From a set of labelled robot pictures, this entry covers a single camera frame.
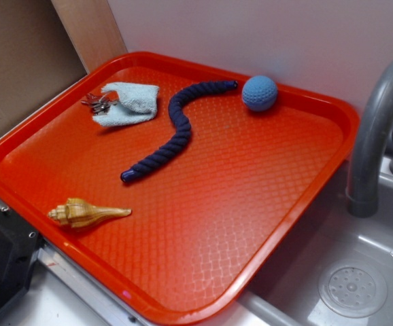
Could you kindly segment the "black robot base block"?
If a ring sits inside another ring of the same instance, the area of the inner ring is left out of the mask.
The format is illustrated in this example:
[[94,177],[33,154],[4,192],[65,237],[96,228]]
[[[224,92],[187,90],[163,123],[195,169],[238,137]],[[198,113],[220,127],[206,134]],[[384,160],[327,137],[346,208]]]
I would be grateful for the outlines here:
[[0,209],[0,314],[28,291],[42,237],[8,207]]

